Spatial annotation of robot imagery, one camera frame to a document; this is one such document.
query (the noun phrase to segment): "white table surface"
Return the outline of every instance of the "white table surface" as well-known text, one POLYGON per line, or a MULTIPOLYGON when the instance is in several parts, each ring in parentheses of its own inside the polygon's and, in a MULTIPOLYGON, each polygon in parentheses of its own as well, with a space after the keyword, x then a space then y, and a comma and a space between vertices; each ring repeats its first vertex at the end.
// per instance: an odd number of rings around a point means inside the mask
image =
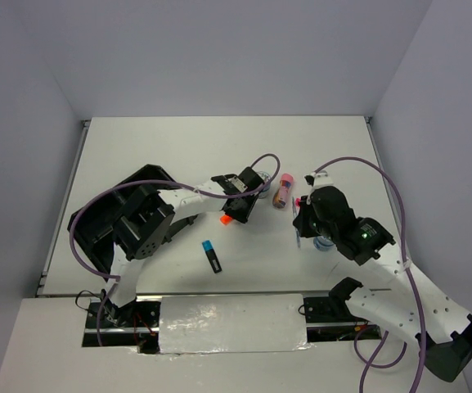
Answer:
MULTIPOLYGON (((310 187, 304 175, 328 160, 360 156, 376 162, 360 116, 151 117, 94 118, 74 176, 48 270, 45 295, 99 291, 103 281, 83 270, 72 256, 66 230, 70 216, 97 193, 114 186, 146 164, 161 165, 177 181, 199 184, 213 175, 239 173, 266 152, 281 158, 281 173, 294 176, 293 196, 310 187)), ((257 170, 272 172, 266 159, 257 170)), ((380 221, 397 236, 393 212, 381 177, 357 162, 328 169, 357 215, 380 221)), ((317 251, 312 239, 297 248, 290 204, 272 208, 258 201, 249 222, 224 227, 221 213, 199 217, 149 259, 138 293, 206 293, 330 290, 347 276, 382 287, 337 251, 317 251), (223 271, 214 274, 201 247, 213 245, 223 271)))
MULTIPOLYGON (((351 341, 295 352, 139 355, 127 347, 82 348, 84 319, 73 298, 23 300, 0 372, 0 393, 358 392, 363 364, 351 341)), ((363 354, 377 343, 363 341, 363 354)), ((379 361, 394 359, 400 350, 401 342, 387 342, 379 361)), ((407 354, 394 368, 372 369, 365 392, 407 393, 416 365, 417 355, 407 354)), ((428 370, 418 391, 469 392, 462 374, 446 383, 428 370)))

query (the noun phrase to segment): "black base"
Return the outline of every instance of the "black base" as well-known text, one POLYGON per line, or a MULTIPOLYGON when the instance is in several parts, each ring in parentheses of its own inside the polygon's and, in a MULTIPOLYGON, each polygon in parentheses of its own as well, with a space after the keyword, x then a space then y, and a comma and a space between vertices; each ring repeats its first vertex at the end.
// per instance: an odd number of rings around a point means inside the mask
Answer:
MULTIPOLYGON (((169 180, 172 177, 158 165, 145 165, 132 176, 129 176, 120 184, 136 182, 138 180, 169 180)), ((93 265, 102 273, 110 273, 110 266, 114 258, 114 242, 112 239, 112 224, 117 218, 116 215, 125 205, 129 197, 139 188, 127 187, 117 192, 112 192, 99 201, 96 201, 88 208, 78 222, 74 232, 75 241, 82 248, 85 255, 92 261, 93 265)), ((171 190, 178 187, 153 184, 158 190, 171 190)), ((78 211, 72 214, 68 229, 72 225, 78 211)), ((192 225, 197 215, 182 219, 170 225, 162 244, 170 242, 172 237, 185 228, 192 225)))
MULTIPOLYGON (((309 297, 304 299, 304 306, 308 310, 310 305, 325 304, 329 298, 327 297, 309 297)), ((150 328, 158 328, 160 325, 160 306, 161 303, 155 300, 138 301, 133 306, 133 316, 139 314, 142 321, 150 328)), ((93 302, 89 305, 87 313, 87 321, 85 329, 96 329, 96 315, 99 302, 93 302)), ((299 312, 305 315, 307 323, 314 323, 316 319, 321 322, 332 323, 328 326, 307 326, 308 342, 323 341, 351 341, 357 335, 355 327, 358 323, 365 323, 364 319, 355 318, 351 315, 336 313, 334 310, 326 307, 317 308, 317 312, 305 314, 301 311, 303 305, 299 307, 299 312)), ((107 318, 101 318, 101 342, 103 346, 138 346, 139 352, 143 354, 157 354, 160 351, 159 333, 147 331, 146 326, 140 323, 139 318, 136 319, 136 336, 134 336, 134 317, 125 320, 118 331, 107 332, 106 329, 117 328, 107 318)), ((380 339, 379 329, 371 329, 365 332, 362 340, 378 340, 380 339)), ((95 332, 85 332, 83 336, 83 347, 99 346, 97 342, 97 334, 95 332)))

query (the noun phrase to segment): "red wire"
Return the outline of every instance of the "red wire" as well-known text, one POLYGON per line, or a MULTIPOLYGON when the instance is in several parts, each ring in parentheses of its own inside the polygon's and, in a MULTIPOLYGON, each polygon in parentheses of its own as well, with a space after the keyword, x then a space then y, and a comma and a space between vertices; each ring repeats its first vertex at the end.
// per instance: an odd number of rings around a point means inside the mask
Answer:
POLYGON ((151 336, 154 336, 154 332, 152 332, 152 329, 150 326, 148 326, 145 321, 143 321, 143 319, 141 318, 141 315, 139 315, 139 313, 136 313, 137 317, 139 318, 139 320, 143 323, 143 325, 146 326, 146 328, 148 329, 148 331, 151 333, 151 336))

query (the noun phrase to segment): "orange object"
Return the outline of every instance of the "orange object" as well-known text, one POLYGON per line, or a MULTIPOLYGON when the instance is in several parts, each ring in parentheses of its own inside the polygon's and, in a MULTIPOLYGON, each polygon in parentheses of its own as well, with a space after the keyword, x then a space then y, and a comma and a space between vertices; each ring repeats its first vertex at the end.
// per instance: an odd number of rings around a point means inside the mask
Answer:
POLYGON ((231 223, 233 218, 230 215, 224 215, 222 218, 219 219, 224 225, 228 225, 231 223))
POLYGON ((366 328, 368 328, 368 326, 368 323, 365 323, 364 325, 356 326, 353 330, 355 330, 356 332, 360 332, 361 330, 365 330, 366 328))

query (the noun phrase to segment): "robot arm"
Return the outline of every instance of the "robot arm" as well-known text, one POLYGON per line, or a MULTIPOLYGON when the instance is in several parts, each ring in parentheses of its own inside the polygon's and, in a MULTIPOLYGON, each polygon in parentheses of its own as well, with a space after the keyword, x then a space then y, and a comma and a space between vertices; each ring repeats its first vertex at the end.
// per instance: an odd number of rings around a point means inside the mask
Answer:
POLYGON ((326 172, 310 174, 308 196, 301 198, 294 226, 301 237, 325 236, 347 259, 374 273, 391 291, 371 291, 346 278, 330 298, 348 311, 372 321, 419 350, 420 324, 412 289, 405 274, 410 269, 420 292, 426 321, 426 367, 452 382, 472 359, 472 314, 443 293, 410 260, 402 261, 392 235, 371 218, 356 217, 344 194, 326 172))
POLYGON ((136 301, 136 286, 142 267, 162 243, 172 224, 209 211, 224 211, 233 219, 246 223, 258 193, 232 199, 204 196, 197 191, 214 195, 236 195, 261 186, 264 181, 250 167, 239 175, 212 177, 195 187, 156 190, 150 184, 139 186, 125 201, 112 220, 113 260, 104 273, 121 277, 109 279, 102 292, 109 294, 106 313, 116 324, 131 320, 136 301))

